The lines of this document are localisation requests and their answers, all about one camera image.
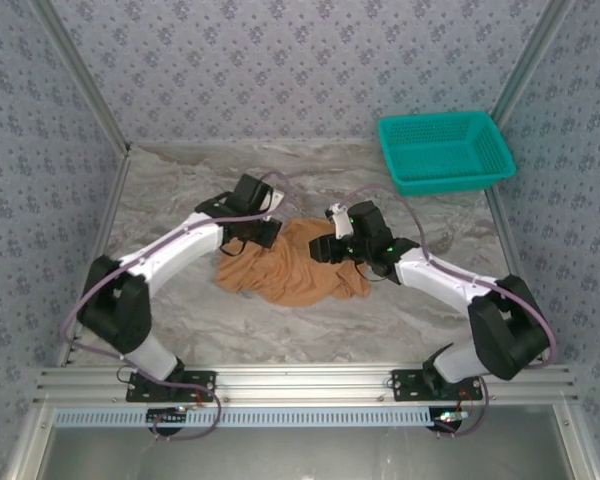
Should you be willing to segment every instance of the black mounting bracket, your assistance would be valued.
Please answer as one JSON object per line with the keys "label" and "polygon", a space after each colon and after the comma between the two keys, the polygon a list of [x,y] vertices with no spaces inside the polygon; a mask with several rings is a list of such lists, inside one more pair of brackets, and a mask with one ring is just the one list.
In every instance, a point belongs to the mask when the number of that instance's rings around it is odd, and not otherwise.
{"label": "black mounting bracket", "polygon": [[[233,192],[223,192],[199,204],[195,211],[212,218],[242,217],[262,213],[260,207],[267,195],[274,189],[251,175],[240,177]],[[242,242],[253,242],[264,248],[271,248],[282,227],[276,219],[251,220],[239,223],[219,223],[223,227],[222,244],[237,238]]]}
{"label": "black mounting bracket", "polygon": [[[179,373],[179,378],[171,379],[177,383],[190,383],[200,385],[211,391],[216,389],[218,375],[211,370],[184,370]],[[127,402],[129,403],[211,403],[213,398],[208,393],[189,389],[164,387],[157,385],[151,380],[138,373],[132,373],[127,386]]]}
{"label": "black mounting bracket", "polygon": [[461,391],[466,391],[474,401],[482,400],[482,385],[478,377],[465,378],[461,382],[448,385],[444,392],[434,394],[424,379],[423,371],[393,370],[387,386],[393,390],[396,402],[429,402],[429,401],[466,401]]}

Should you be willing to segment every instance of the cable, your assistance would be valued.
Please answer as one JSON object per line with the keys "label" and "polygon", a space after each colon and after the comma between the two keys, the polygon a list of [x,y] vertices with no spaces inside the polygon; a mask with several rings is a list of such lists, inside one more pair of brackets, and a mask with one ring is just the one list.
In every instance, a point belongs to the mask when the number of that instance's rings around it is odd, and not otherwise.
{"label": "cable", "polygon": [[386,280],[387,277],[380,277],[380,278],[367,278],[361,271],[360,268],[358,268],[358,264],[356,262],[353,262],[353,266],[356,269],[356,272],[358,272],[358,275],[360,275],[362,278],[364,278],[367,282],[373,282],[373,283],[377,283],[377,282],[381,282],[383,280]]}
{"label": "cable", "polygon": [[353,199],[359,193],[366,191],[366,190],[387,191],[387,192],[391,193],[400,203],[402,203],[406,207],[407,211],[411,215],[411,218],[413,219],[416,226],[418,227],[418,232],[420,233],[420,246],[422,248],[422,253],[424,254],[425,259],[432,266],[434,266],[441,272],[446,273],[447,275],[450,275],[452,277],[458,278],[465,282],[475,283],[476,285],[479,285],[481,287],[493,290],[494,292],[502,295],[503,297],[508,298],[509,300],[512,300],[513,302],[517,303],[522,308],[524,308],[527,312],[529,312],[529,314],[531,314],[531,316],[538,322],[540,327],[542,327],[542,330],[544,331],[545,335],[547,336],[547,339],[549,340],[549,356],[546,358],[546,360],[543,360],[541,363],[538,363],[535,365],[529,365],[527,368],[529,368],[529,369],[543,368],[548,365],[551,365],[555,361],[556,352],[557,352],[556,336],[553,333],[553,331],[551,330],[551,327],[549,326],[547,321],[540,314],[540,312],[538,312],[535,308],[533,308],[531,305],[529,305],[528,302],[526,302],[524,299],[520,298],[518,295],[516,295],[508,290],[505,290],[504,288],[502,288],[494,283],[486,282],[484,280],[476,279],[469,275],[465,275],[463,273],[457,272],[451,268],[447,268],[444,265],[439,264],[434,259],[430,258],[429,250],[427,248],[427,243],[425,240],[424,228],[422,227],[422,223],[420,223],[420,220],[418,219],[418,216],[417,216],[415,210],[413,209],[413,207],[411,207],[411,205],[409,204],[409,202],[407,201],[406,198],[400,196],[391,187],[388,187],[388,186],[382,185],[382,184],[373,183],[373,184],[365,185],[364,187],[358,188],[357,190],[354,190],[349,195],[347,195],[340,203],[346,205],[351,202],[351,199]]}
{"label": "cable", "polygon": [[[471,402],[471,406],[469,407],[469,416],[471,416],[471,414],[473,413],[473,398],[471,398],[471,395],[469,395],[469,392],[467,392],[464,388],[459,388],[458,389],[458,393],[460,394],[460,396],[465,396],[469,399],[469,402]],[[458,402],[458,407],[456,409],[459,410],[460,409],[460,405],[462,404],[462,400],[460,400]]]}
{"label": "cable", "polygon": [[[291,183],[289,183],[289,180],[287,179],[287,177],[285,177],[284,174],[278,172],[277,170],[273,170],[273,171],[268,172],[267,174],[265,174],[262,177],[262,179],[268,178],[270,176],[276,176],[279,179],[281,179],[284,182],[285,187],[287,188],[287,190],[289,192],[291,192],[293,190],[293,188],[291,187]],[[141,261],[150,258],[156,252],[158,252],[162,248],[166,247],[171,242],[177,240],[182,235],[185,235],[187,232],[189,232],[191,230],[194,230],[196,228],[202,227],[203,225],[208,225],[210,223],[249,222],[249,221],[252,221],[252,220],[259,220],[261,218],[268,217],[268,216],[274,214],[275,212],[279,211],[284,206],[286,206],[286,204],[289,202],[290,196],[291,195],[285,194],[285,196],[280,201],[280,204],[278,204],[277,207],[275,207],[273,210],[271,210],[269,212],[260,212],[260,213],[255,214],[255,215],[247,215],[247,216],[244,216],[244,217],[208,218],[208,219],[196,222],[193,225],[183,226],[182,228],[180,228],[180,229],[176,230],[175,232],[173,232],[172,235],[170,235],[169,237],[165,238],[164,240],[162,240],[161,242],[157,243],[152,248],[150,248],[149,250],[147,250],[144,253],[144,255],[136,258],[135,260],[132,260],[131,262],[129,262],[129,263],[127,263],[127,264],[125,264],[125,265],[123,265],[123,266],[121,266],[119,268],[117,268],[116,270],[114,270],[113,272],[111,272],[110,274],[108,274],[107,276],[105,276],[104,278],[102,278],[99,282],[97,282],[93,287],[91,287],[83,295],[83,297],[78,301],[78,303],[76,303],[76,305],[71,309],[71,311],[67,315],[67,318],[62,322],[62,325],[60,327],[60,334],[61,334],[63,340],[65,342],[69,343],[70,345],[75,346],[77,348],[81,348],[82,350],[86,350],[86,351],[91,352],[91,353],[96,353],[98,355],[103,355],[105,357],[113,358],[113,359],[116,359],[116,360],[123,360],[126,363],[126,365],[128,365],[131,368],[135,368],[140,375],[142,375],[143,377],[147,378],[148,380],[152,381],[153,383],[155,383],[157,385],[162,385],[162,386],[165,386],[165,387],[193,389],[193,390],[196,390],[196,391],[199,391],[199,392],[206,393],[207,395],[210,395],[211,398],[213,399],[213,401],[216,403],[216,405],[218,405],[218,411],[216,413],[216,416],[214,417],[214,420],[213,420],[212,424],[208,428],[206,428],[205,430],[203,430],[202,432],[194,434],[194,435],[185,435],[185,436],[178,436],[178,437],[172,438],[172,437],[164,437],[162,435],[159,435],[157,433],[155,427],[154,427],[154,429],[153,429],[154,430],[154,434],[157,435],[157,438],[161,438],[163,440],[164,439],[168,439],[170,441],[183,441],[183,440],[195,440],[197,438],[202,438],[202,437],[208,435],[213,430],[215,430],[216,426],[220,422],[220,418],[221,418],[221,414],[222,414],[222,404],[220,402],[220,398],[218,398],[218,396],[216,395],[215,392],[213,392],[212,390],[209,390],[208,388],[205,388],[205,387],[203,387],[201,385],[194,385],[194,384],[190,384],[190,383],[167,382],[165,380],[159,380],[158,378],[155,378],[153,375],[151,375],[149,372],[145,372],[144,370],[140,369],[133,362],[131,362],[128,359],[126,359],[124,357],[124,355],[116,354],[116,353],[110,352],[108,350],[104,350],[102,348],[92,347],[90,345],[86,345],[86,344],[84,344],[82,342],[79,342],[79,341],[75,340],[74,338],[72,338],[69,335],[69,329],[74,324],[74,322],[76,320],[76,317],[77,317],[78,313],[80,312],[80,310],[82,310],[82,308],[84,308],[84,306],[89,302],[89,300],[91,300],[93,298],[93,296],[96,293],[98,293],[105,285],[107,285],[112,280],[115,280],[116,278],[118,278],[120,275],[122,275],[123,273],[127,272],[128,270],[132,269],[133,267],[135,267],[136,265],[138,265]]]}
{"label": "cable", "polygon": [[130,367],[129,367],[129,365],[127,365],[127,364],[122,364],[122,365],[120,365],[120,368],[119,368],[119,369],[116,371],[116,378],[118,379],[118,381],[119,381],[120,383],[126,383],[127,385],[131,385],[131,382],[127,382],[127,381],[125,381],[125,380],[122,380],[122,379],[120,378],[120,372],[122,371],[122,369],[123,369],[123,368],[130,368]]}
{"label": "cable", "polygon": [[447,432],[439,432],[440,435],[445,436],[445,437],[452,437],[452,438],[466,437],[467,435],[471,435],[473,432],[478,430],[478,428],[480,428],[480,426],[484,423],[484,421],[487,418],[487,411],[489,409],[489,389],[487,388],[487,382],[484,381],[484,378],[479,377],[479,379],[480,379],[480,383],[482,384],[482,394],[484,396],[484,406],[482,407],[482,412],[480,412],[480,416],[478,417],[478,420],[476,421],[476,423],[474,423],[467,430],[464,430],[464,431],[458,433],[453,428],[451,428],[449,425],[445,425],[442,422],[435,421],[433,423],[436,426],[444,428],[445,430],[449,430],[448,433]]}
{"label": "cable", "polygon": [[222,253],[224,253],[226,256],[228,257],[237,257],[238,255],[240,255],[242,252],[244,252],[244,249],[247,245],[247,242],[242,242],[242,247],[240,247],[240,251],[238,253],[231,253],[228,252],[227,250],[225,250],[222,247],[218,247],[218,250],[220,250]]}

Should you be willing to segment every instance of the crumpled fabric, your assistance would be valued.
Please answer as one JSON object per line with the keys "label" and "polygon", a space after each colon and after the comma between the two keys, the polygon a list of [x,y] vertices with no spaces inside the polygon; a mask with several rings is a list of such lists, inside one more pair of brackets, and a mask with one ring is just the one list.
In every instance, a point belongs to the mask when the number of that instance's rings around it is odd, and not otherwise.
{"label": "crumpled fabric", "polygon": [[[309,255],[309,241],[334,232],[323,219],[295,218],[278,234],[271,249],[247,242],[235,257],[220,253],[216,284],[234,293],[250,290],[277,305],[303,307],[333,295],[338,299],[366,297],[371,285],[363,278],[366,265],[352,260],[339,264],[318,263]],[[224,249],[237,254],[242,242],[231,241]]]}

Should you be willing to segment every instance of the enclosure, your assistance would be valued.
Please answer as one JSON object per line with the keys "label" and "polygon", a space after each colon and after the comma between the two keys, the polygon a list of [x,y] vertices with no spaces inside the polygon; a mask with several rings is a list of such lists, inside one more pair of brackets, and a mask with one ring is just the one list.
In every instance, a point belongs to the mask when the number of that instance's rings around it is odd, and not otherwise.
{"label": "enclosure", "polygon": [[[388,383],[469,339],[466,316],[390,281],[286,307],[223,290],[218,252],[183,266],[152,298],[152,331],[214,372],[225,407],[192,443],[155,442],[129,371],[59,341],[96,257],[145,247],[243,173],[287,176],[271,181],[293,200],[285,223],[324,218],[393,185],[378,120],[464,111],[490,114],[517,173],[409,201],[433,254],[523,277],[558,339],[555,365],[485,378],[471,436],[437,438],[423,427],[442,404],[401,403]],[[390,195],[360,199],[418,239]],[[167,468],[600,478],[600,0],[0,2],[0,477]]]}

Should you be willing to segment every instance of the wall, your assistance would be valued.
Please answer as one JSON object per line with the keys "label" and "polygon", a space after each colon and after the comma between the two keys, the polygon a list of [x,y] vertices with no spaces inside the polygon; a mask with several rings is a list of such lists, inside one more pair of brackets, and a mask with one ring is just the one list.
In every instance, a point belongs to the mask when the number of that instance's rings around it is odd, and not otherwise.
{"label": "wall", "polygon": [[509,222],[600,444],[600,0],[576,2],[505,136]]}
{"label": "wall", "polygon": [[0,474],[84,279],[118,154],[25,0],[0,2]]}
{"label": "wall", "polygon": [[54,0],[134,143],[374,138],[489,110],[546,0]]}

